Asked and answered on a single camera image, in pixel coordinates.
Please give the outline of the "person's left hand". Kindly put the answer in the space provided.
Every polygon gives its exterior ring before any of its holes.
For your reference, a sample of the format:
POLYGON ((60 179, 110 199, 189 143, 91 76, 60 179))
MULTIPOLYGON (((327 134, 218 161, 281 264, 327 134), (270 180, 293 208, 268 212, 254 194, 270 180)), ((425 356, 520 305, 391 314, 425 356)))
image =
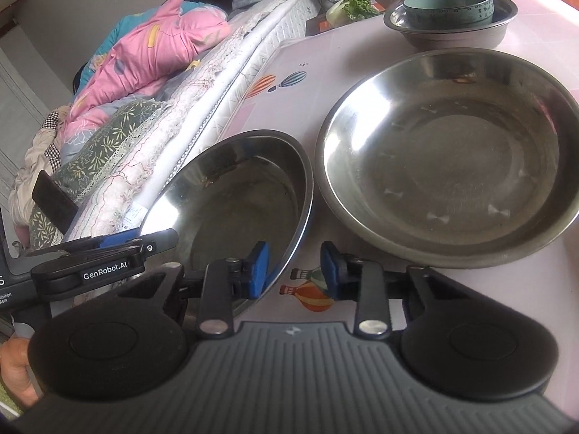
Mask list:
POLYGON ((39 396, 29 376, 29 339, 10 337, 1 346, 1 380, 20 408, 34 405, 39 396))

